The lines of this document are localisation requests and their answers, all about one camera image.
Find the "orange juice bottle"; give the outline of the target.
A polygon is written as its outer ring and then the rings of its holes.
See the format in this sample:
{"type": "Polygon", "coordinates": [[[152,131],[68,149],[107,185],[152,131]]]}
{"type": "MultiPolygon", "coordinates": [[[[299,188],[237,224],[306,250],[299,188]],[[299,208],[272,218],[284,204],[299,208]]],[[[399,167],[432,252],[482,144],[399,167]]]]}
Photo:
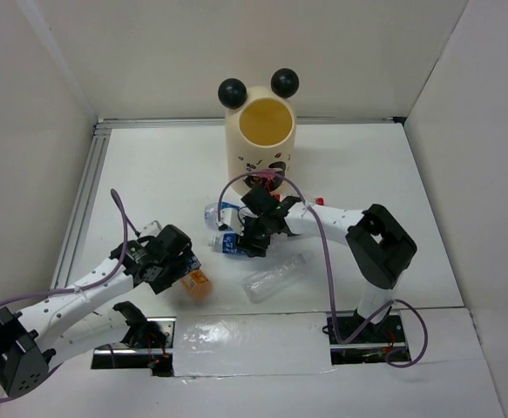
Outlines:
{"type": "Polygon", "coordinates": [[[179,282],[193,300],[204,300],[213,290],[213,283],[200,269],[191,271],[179,282]]]}

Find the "blue label white cap bottle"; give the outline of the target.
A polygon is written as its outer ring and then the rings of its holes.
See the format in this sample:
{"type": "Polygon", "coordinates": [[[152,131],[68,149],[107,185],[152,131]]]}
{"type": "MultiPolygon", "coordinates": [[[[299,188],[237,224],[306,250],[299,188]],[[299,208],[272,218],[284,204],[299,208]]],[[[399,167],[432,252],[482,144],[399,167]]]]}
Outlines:
{"type": "Polygon", "coordinates": [[[209,241],[209,246],[214,252],[225,255],[243,256],[246,253],[236,245],[238,235],[236,233],[222,233],[209,241]]]}

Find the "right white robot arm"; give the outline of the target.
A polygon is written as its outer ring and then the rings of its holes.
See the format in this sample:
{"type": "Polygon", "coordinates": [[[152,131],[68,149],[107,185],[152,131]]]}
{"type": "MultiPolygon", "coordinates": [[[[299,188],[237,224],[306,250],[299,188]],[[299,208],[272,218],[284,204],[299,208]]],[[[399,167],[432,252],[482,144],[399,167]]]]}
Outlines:
{"type": "Polygon", "coordinates": [[[387,208],[343,210],[304,204],[295,196],[279,201],[260,186],[241,201],[252,215],[244,218],[238,247],[250,257],[265,256],[276,234],[318,236],[347,246],[367,281],[356,309],[356,334],[365,341],[383,334],[389,314],[384,305],[394,299],[397,282],[417,253],[417,244],[387,208]]]}

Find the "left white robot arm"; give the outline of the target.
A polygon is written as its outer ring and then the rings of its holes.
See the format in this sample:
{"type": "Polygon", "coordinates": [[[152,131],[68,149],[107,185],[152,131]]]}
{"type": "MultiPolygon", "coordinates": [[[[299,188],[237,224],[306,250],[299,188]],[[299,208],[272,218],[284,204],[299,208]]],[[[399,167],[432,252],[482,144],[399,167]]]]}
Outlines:
{"type": "Polygon", "coordinates": [[[67,288],[17,312],[0,307],[6,399],[28,394],[61,364],[96,347],[165,348],[166,331],[120,296],[143,286],[162,293],[199,267],[191,239],[174,225],[153,221],[67,288]]]}

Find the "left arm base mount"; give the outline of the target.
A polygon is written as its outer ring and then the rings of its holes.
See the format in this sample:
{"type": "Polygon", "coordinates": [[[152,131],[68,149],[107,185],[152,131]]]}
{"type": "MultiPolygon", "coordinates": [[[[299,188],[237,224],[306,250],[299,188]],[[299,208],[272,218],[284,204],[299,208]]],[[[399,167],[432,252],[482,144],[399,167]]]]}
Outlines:
{"type": "Polygon", "coordinates": [[[131,302],[119,302],[128,330],[121,341],[96,348],[92,370],[148,370],[151,376],[173,377],[174,318],[147,318],[131,302]]]}

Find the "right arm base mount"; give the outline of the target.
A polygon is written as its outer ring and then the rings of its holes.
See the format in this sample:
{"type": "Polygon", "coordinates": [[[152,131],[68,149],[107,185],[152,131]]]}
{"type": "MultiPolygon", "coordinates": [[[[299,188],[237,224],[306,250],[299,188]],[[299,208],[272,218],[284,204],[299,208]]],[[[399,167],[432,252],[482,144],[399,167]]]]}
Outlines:
{"type": "Polygon", "coordinates": [[[335,366],[384,363],[388,353],[392,363],[411,361],[401,316],[393,313],[380,325],[369,324],[349,344],[335,337],[331,316],[322,332],[329,338],[331,364],[335,366]]]}

